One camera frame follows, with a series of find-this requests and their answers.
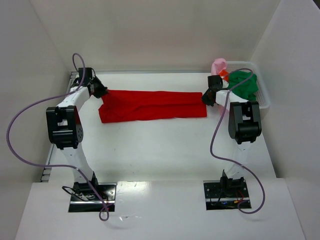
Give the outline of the red t-shirt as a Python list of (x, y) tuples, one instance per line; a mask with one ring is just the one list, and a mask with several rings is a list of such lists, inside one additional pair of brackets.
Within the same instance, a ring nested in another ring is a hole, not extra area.
[(98, 112), (102, 123), (205, 118), (200, 92), (110, 90)]

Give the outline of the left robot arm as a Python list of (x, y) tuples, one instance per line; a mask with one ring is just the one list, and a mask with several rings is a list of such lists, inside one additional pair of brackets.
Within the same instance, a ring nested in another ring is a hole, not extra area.
[(84, 130), (81, 124), (79, 110), (91, 96), (99, 99), (108, 94), (96, 72), (91, 67), (79, 68), (79, 77), (71, 85), (71, 94), (55, 107), (46, 110), (48, 137), (64, 154), (67, 164), (73, 166), (73, 187), (64, 186), (74, 198), (81, 201), (91, 201), (96, 194), (90, 187), (98, 188), (98, 180), (85, 157), (82, 141)]

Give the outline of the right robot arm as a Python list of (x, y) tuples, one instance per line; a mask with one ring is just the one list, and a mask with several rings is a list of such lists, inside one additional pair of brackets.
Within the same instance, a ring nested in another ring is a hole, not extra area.
[(248, 147), (244, 146), (244, 144), (252, 145), (262, 133), (259, 103), (256, 100), (235, 100), (231, 97), (233, 90), (248, 83), (254, 78), (255, 75), (252, 72), (248, 72), (247, 68), (240, 69), (239, 73), (244, 76), (244, 79), (230, 88), (223, 87), (223, 77), (220, 75), (210, 75), (207, 77), (208, 89), (201, 97), (202, 102), (207, 106), (213, 106), (214, 104), (223, 105), (221, 117), (213, 132), (209, 151), (214, 158), (232, 163), (248, 171), (256, 179), (262, 190), (262, 195), (264, 196), (265, 189), (261, 183), (261, 180), (252, 170), (246, 167), (244, 163), (235, 158), (229, 159), (218, 156), (214, 153), (214, 142), (226, 112), (229, 112), (228, 134), (230, 138), (235, 140), (239, 146), (236, 155), (238, 158), (243, 154), (244, 151), (248, 149)]

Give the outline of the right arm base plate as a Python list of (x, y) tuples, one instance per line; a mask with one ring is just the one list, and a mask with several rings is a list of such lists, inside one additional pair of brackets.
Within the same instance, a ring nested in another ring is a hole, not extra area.
[(236, 210), (239, 203), (241, 209), (251, 209), (247, 184), (230, 186), (222, 189), (220, 181), (203, 182), (206, 210)]

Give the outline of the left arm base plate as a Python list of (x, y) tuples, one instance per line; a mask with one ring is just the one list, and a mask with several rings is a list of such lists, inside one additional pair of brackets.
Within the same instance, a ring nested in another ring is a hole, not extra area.
[(98, 183), (95, 189), (99, 197), (87, 184), (74, 183), (72, 187), (63, 186), (62, 189), (70, 195), (69, 213), (98, 213), (103, 207), (101, 199), (109, 212), (115, 211), (116, 183)]

